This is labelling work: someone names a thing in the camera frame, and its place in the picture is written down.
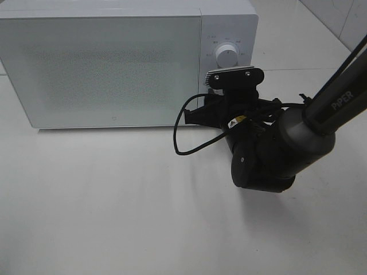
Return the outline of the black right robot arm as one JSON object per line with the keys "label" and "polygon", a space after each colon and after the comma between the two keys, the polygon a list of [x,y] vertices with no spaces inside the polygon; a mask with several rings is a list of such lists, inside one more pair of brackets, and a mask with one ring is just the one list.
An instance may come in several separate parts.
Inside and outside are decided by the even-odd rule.
{"label": "black right robot arm", "polygon": [[254,66],[212,70],[203,106],[182,107],[177,118],[222,131],[237,187],[280,193],[333,150],[338,128],[366,110],[366,40],[300,104],[261,99],[257,86],[263,80],[264,72]]}

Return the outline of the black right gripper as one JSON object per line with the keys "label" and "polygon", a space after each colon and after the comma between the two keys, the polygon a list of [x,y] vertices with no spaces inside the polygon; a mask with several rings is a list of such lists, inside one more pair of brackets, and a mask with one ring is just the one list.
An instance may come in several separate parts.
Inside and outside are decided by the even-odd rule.
{"label": "black right gripper", "polygon": [[221,95],[213,91],[195,95],[185,105],[200,97],[204,98],[203,106],[185,109],[185,124],[221,129],[222,138],[237,138],[243,131],[259,138],[278,136],[278,99],[260,99],[255,88],[232,89]]}

